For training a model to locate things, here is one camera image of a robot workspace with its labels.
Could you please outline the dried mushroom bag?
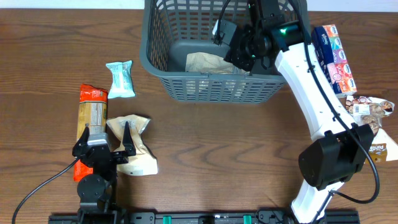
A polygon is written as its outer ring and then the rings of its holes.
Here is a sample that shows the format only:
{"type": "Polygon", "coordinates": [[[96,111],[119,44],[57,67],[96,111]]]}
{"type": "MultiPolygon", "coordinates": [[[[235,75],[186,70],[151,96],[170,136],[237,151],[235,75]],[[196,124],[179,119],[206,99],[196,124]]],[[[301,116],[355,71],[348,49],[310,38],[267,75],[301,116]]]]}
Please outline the dried mushroom bag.
{"type": "Polygon", "coordinates": [[[382,129],[382,119],[393,113],[395,104],[370,96],[347,96],[346,110],[359,125],[368,124],[374,134],[369,155],[377,162],[397,160],[397,143],[382,129]]]}

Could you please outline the blue tissue multipack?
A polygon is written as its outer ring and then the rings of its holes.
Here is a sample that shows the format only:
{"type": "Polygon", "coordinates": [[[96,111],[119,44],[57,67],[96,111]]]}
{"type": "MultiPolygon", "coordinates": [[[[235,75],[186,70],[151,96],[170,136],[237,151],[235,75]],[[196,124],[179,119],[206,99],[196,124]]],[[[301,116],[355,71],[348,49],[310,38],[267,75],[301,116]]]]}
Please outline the blue tissue multipack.
{"type": "Polygon", "coordinates": [[[343,98],[355,94],[357,87],[336,26],[317,26],[311,36],[319,64],[335,95],[343,98]]]}

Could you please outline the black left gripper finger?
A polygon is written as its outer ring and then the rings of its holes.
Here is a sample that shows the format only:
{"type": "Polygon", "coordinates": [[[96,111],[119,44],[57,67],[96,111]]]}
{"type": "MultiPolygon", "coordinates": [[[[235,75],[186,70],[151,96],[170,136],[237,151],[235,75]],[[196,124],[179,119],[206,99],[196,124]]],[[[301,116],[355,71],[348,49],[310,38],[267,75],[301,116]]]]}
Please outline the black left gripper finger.
{"type": "Polygon", "coordinates": [[[124,125],[122,144],[124,146],[124,150],[127,153],[127,156],[136,155],[136,148],[131,137],[130,126],[128,121],[126,121],[124,125]]]}
{"type": "Polygon", "coordinates": [[[84,156],[88,150],[88,138],[90,136],[89,127],[85,127],[82,135],[77,140],[76,144],[72,148],[73,156],[84,156]]]}

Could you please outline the beige paper pouch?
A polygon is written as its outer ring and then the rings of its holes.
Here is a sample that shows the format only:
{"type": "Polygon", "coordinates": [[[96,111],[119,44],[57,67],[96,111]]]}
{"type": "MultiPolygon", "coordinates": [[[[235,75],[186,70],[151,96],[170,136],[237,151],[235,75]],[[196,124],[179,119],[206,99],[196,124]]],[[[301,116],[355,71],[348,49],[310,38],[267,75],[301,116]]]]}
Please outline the beige paper pouch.
{"type": "Polygon", "coordinates": [[[204,52],[195,52],[187,55],[186,72],[200,72],[210,74],[247,75],[249,72],[224,61],[220,56],[204,52]]]}

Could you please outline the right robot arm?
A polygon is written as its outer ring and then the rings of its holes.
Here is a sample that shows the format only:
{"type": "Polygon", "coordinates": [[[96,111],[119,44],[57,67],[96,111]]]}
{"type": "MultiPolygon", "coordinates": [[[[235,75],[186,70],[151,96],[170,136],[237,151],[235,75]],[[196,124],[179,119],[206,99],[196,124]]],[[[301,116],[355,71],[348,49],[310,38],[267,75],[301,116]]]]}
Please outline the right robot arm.
{"type": "Polygon", "coordinates": [[[290,204],[286,223],[324,223],[326,207],[340,188],[371,164],[374,139],[369,125],[360,125],[336,97],[317,59],[310,37],[308,12],[298,1],[290,5],[296,20],[288,21],[277,1],[249,1],[251,22],[243,28],[219,17],[213,41],[226,44],[225,60],[247,72],[268,59],[289,84],[306,119],[312,143],[298,157],[303,183],[290,204]]]}

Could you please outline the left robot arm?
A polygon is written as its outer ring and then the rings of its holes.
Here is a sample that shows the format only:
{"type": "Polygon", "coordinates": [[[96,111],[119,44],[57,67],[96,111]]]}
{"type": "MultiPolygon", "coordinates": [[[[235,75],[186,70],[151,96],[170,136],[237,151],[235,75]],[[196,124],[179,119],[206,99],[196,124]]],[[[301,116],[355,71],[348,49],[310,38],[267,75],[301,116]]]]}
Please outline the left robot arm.
{"type": "Polygon", "coordinates": [[[130,126],[124,125],[123,151],[111,151],[106,133],[90,134],[85,128],[73,147],[72,155],[93,169],[78,183],[79,223],[129,223],[127,210],[116,205],[117,165],[127,164],[136,155],[130,126]]]}

